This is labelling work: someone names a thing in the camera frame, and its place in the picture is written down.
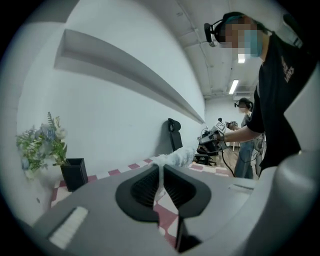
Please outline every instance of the face mask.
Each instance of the face mask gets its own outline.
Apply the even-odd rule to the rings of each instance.
[[[244,55],[246,59],[260,57],[262,53],[262,39],[257,30],[244,31]]]

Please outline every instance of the ceiling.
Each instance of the ceiling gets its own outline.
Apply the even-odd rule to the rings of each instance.
[[[205,23],[214,23],[228,12],[238,11],[277,31],[283,24],[283,8],[270,0],[137,0],[153,11],[186,52],[205,99],[227,95],[232,81],[236,91],[253,92],[262,61],[247,59],[238,63],[235,50],[211,47],[206,41]]]

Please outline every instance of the flower pot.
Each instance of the flower pot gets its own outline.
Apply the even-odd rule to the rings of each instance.
[[[73,192],[88,183],[88,176],[83,158],[67,158],[70,165],[61,165],[61,172],[68,191]]]

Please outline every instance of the forearm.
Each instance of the forearm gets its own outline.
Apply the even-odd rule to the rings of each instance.
[[[250,130],[247,126],[244,126],[234,132],[226,132],[224,134],[225,142],[247,142],[256,137],[261,133]]]

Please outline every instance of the fluorescent light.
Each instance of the fluorescent light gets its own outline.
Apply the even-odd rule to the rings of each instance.
[[[235,89],[236,89],[238,83],[239,83],[239,80],[233,80],[233,83],[232,83],[232,85],[231,85],[231,89],[230,89],[230,91],[229,91],[229,94],[234,94]]]
[[[245,55],[242,53],[239,53],[238,54],[238,63],[245,63],[245,61],[246,61]]]

